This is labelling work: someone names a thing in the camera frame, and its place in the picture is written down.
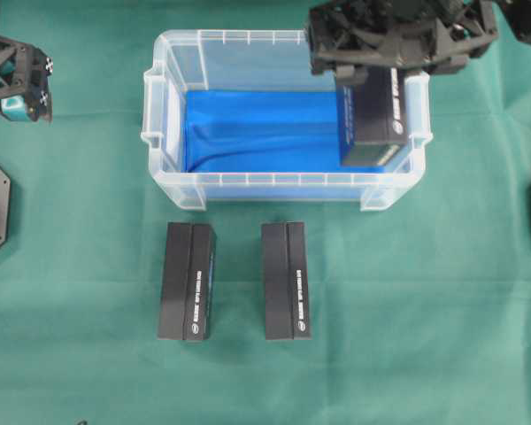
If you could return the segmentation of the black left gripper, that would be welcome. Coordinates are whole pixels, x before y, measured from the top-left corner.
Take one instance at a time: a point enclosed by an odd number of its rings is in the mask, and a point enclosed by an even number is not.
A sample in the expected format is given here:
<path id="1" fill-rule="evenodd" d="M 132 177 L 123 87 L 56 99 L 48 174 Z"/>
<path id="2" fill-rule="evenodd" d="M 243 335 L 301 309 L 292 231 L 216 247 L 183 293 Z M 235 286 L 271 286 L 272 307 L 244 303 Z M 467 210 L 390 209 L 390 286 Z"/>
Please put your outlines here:
<path id="1" fill-rule="evenodd" d="M 52 120 L 50 56 L 0 35 L 0 115 L 12 122 Z"/>

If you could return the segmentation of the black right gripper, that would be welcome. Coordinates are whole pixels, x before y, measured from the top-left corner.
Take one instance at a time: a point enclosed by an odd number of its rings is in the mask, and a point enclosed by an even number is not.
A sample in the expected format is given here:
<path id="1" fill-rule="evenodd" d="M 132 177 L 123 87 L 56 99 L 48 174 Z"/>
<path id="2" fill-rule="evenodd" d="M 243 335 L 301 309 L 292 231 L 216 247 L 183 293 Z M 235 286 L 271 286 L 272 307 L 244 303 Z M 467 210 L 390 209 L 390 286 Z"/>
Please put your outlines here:
<path id="1" fill-rule="evenodd" d="M 490 1 L 327 1 L 305 30 L 314 75 L 359 84 L 370 68 L 454 74 L 497 37 Z"/>

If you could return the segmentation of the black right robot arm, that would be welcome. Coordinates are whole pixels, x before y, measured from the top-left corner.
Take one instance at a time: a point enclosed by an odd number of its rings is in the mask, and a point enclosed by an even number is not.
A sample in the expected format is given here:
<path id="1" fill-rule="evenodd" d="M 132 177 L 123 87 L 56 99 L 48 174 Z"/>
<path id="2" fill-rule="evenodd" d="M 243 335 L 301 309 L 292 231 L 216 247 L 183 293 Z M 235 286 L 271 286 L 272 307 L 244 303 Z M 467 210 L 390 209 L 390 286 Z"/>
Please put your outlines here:
<path id="1" fill-rule="evenodd" d="M 496 11 L 531 45 L 531 1 L 327 1 L 308 13 L 311 72 L 342 85 L 370 68 L 457 73 L 497 39 Z"/>

